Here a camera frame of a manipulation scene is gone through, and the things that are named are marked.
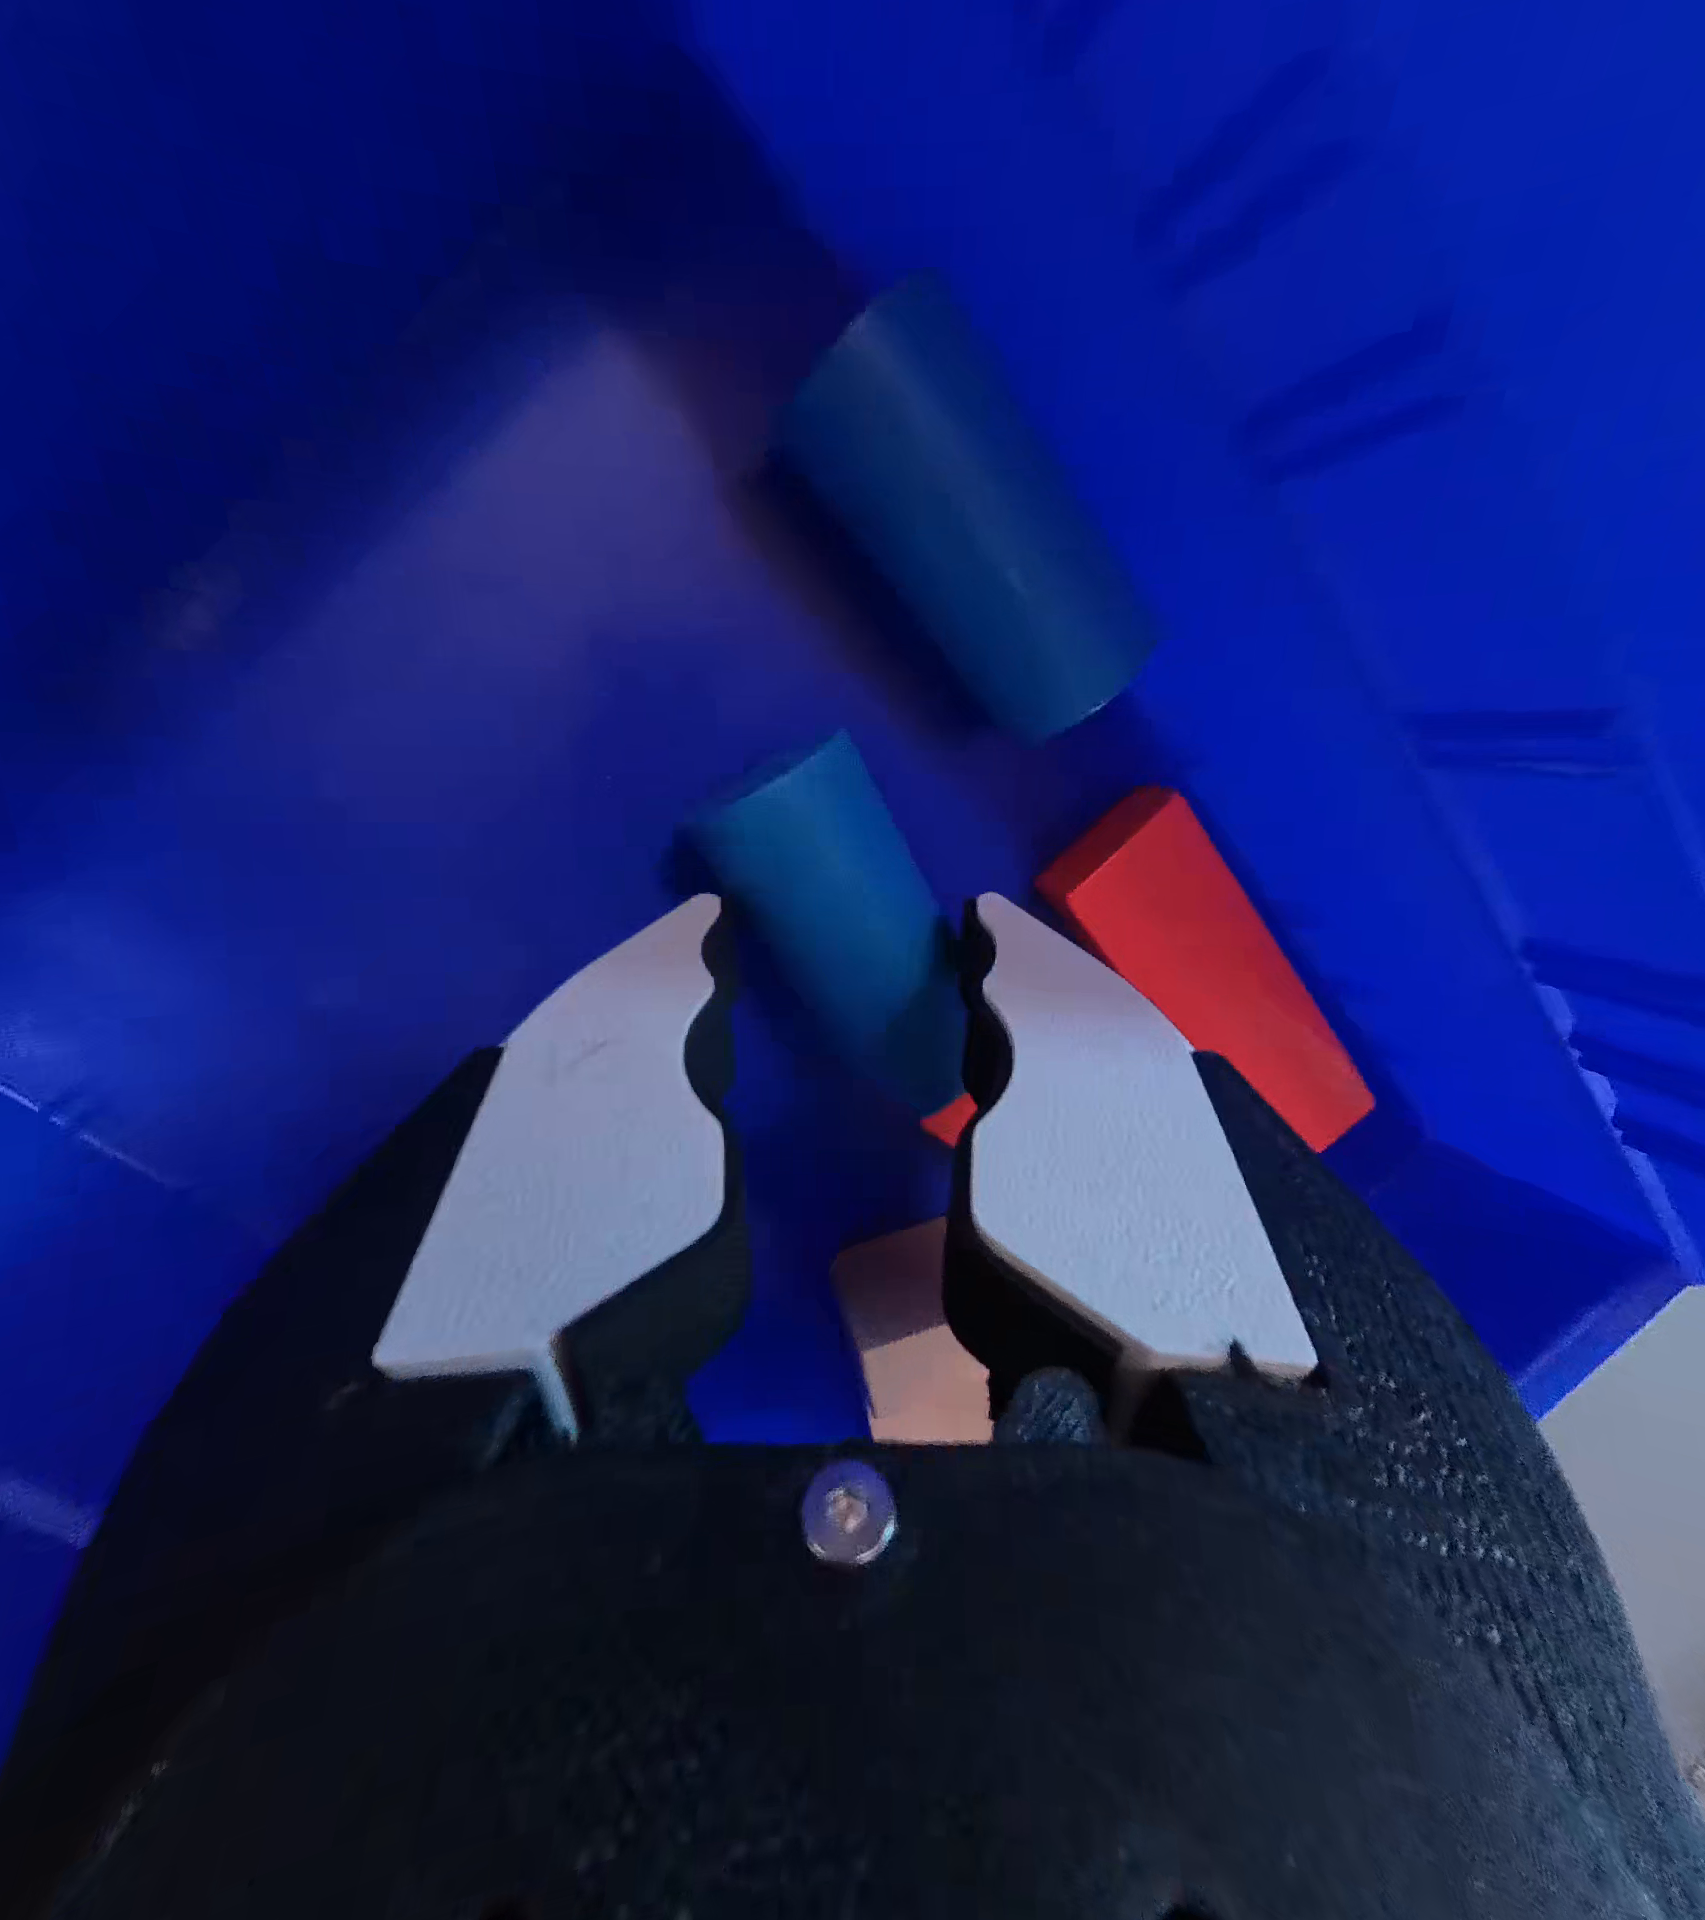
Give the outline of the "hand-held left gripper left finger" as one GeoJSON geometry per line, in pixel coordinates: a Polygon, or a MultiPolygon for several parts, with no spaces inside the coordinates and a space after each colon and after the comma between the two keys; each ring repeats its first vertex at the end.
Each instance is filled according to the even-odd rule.
{"type": "Polygon", "coordinates": [[[735,943],[693,896],[561,984],[503,1042],[371,1362],[524,1375],[568,1441],[670,1436],[750,1304],[735,943]]]}

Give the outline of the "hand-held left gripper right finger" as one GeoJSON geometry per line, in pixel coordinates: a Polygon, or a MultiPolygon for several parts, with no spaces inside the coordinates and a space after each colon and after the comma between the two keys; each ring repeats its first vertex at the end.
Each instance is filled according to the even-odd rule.
{"type": "Polygon", "coordinates": [[[1073,1373],[1112,1433],[1159,1438],[1184,1380],[1309,1383],[1314,1341],[1181,1030],[998,892],[964,910],[961,986],[975,1112],[941,1299],[992,1415],[1073,1373]]]}

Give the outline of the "natural wooden arch block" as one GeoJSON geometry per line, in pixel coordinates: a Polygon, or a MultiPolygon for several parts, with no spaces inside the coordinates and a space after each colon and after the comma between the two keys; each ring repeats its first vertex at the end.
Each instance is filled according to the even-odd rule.
{"type": "Polygon", "coordinates": [[[987,1447],[989,1375],[945,1309],[947,1221],[867,1237],[830,1262],[878,1447],[987,1447]]]}

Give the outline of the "blue wooden cylinder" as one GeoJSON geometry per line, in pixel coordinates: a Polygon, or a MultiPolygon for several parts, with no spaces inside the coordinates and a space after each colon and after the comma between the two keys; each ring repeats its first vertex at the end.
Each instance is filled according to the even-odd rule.
{"type": "Polygon", "coordinates": [[[848,734],[755,769],[683,841],[848,1067],[922,1119],[961,1100],[959,938],[848,734]]]}
{"type": "Polygon", "coordinates": [[[1128,567],[934,276],[852,317],[772,449],[1001,732],[1079,727],[1151,660],[1158,630],[1128,567]]]}

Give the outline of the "blue plastic bin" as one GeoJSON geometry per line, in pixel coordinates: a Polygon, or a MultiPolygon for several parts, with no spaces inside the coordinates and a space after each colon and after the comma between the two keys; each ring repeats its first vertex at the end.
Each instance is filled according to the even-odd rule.
{"type": "Polygon", "coordinates": [[[0,4],[0,1767],[223,1309],[836,732],[950,928],[1182,796],[1536,1410],[1701,1294],[1705,4],[0,4]],[[911,276],[1158,630],[1049,741],[772,449],[911,276]]]}

